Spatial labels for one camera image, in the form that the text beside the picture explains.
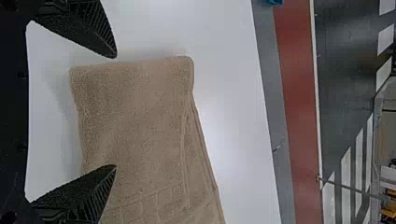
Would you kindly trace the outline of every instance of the white table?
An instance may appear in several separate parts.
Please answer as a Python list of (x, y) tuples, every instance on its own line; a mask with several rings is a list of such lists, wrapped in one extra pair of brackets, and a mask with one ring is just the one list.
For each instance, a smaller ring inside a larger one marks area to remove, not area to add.
[[(280, 223), (250, 1), (105, 0), (104, 7), (119, 61), (194, 59), (194, 94), (227, 223)], [(27, 34), (32, 200), (79, 174), (68, 69), (109, 60), (34, 23)]]

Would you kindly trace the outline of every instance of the metal pole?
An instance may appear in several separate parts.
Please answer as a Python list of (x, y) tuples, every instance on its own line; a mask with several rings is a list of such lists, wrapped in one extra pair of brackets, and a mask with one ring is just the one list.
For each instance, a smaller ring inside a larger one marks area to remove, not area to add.
[(396, 203), (396, 201), (392, 200), (392, 199), (391, 199), (389, 196), (387, 196), (387, 195), (376, 195), (376, 194), (367, 193), (367, 192), (365, 192), (365, 191), (363, 191), (363, 190), (354, 189), (354, 188), (349, 187), (349, 186), (346, 186), (346, 185), (337, 184), (337, 183), (335, 183), (335, 182), (333, 182), (333, 181), (331, 181), (331, 180), (323, 179), (323, 178), (320, 177), (320, 176), (318, 176), (318, 180), (319, 180), (319, 181), (322, 181), (323, 183), (329, 183), (329, 184), (335, 185), (335, 186), (340, 187), (340, 188), (343, 188), (343, 189), (349, 189), (349, 190), (351, 190), (351, 191), (358, 192), (358, 193), (360, 193), (360, 194), (362, 194), (362, 195), (365, 195), (365, 196), (368, 196), (368, 197), (371, 197), (371, 198), (378, 199), (378, 200), (380, 200), (380, 201), (382, 201), (382, 202), (386, 202), (386, 203)]

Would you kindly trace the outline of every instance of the blue object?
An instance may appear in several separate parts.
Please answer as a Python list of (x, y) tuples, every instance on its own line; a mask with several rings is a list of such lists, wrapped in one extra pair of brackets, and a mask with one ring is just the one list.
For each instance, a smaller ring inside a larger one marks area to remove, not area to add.
[(271, 5), (283, 5), (283, 0), (268, 0)]

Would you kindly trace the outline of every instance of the towel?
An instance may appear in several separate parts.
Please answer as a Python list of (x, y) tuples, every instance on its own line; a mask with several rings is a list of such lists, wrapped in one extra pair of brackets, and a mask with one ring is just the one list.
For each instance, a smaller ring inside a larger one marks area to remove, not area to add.
[(198, 112), (193, 61), (70, 70), (84, 174), (116, 164), (103, 224), (223, 224)]

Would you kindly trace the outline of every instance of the red floor stripe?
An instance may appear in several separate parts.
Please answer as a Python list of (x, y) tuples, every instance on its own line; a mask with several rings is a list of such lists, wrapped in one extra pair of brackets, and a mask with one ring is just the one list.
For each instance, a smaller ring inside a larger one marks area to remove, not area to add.
[(309, 0), (274, 7), (297, 224), (322, 222)]

